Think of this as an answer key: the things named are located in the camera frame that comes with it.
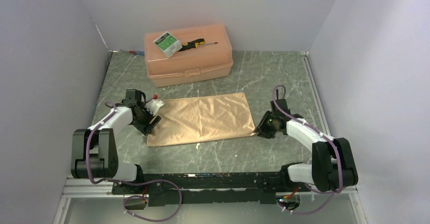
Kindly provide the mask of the peach satin napkin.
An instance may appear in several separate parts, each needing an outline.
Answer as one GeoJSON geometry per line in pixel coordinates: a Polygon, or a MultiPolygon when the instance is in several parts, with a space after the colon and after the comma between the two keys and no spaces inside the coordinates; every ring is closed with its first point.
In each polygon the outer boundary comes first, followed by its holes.
{"type": "Polygon", "coordinates": [[[161,147],[249,137],[255,124],[244,93],[168,99],[147,146],[161,147]]]}

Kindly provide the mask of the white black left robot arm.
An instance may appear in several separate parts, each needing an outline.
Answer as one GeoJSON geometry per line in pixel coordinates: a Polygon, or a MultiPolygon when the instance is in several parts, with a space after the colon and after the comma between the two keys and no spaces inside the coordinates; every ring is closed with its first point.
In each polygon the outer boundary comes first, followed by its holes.
{"type": "Polygon", "coordinates": [[[158,112],[164,104],[156,95],[147,99],[145,93],[137,89],[126,90],[124,99],[119,103],[106,102],[110,108],[106,116],[94,125],[73,133],[72,176],[88,179],[93,184],[104,180],[126,182],[132,193],[142,192],[146,180],[140,176],[141,167],[119,160],[116,136],[127,126],[135,127],[145,136],[151,134],[161,121],[158,112]]]}

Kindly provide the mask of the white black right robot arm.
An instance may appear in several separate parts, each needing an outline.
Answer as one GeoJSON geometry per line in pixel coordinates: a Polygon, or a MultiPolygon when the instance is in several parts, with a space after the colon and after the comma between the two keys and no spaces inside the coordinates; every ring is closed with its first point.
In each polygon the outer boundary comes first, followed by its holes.
{"type": "Polygon", "coordinates": [[[299,114],[291,114],[285,99],[270,102],[254,133],[271,139],[282,133],[299,141],[311,151],[311,162],[283,165],[279,184],[292,191],[299,183],[313,185],[320,192],[338,191],[354,186],[359,176],[346,138],[333,138],[316,130],[299,114]]]}

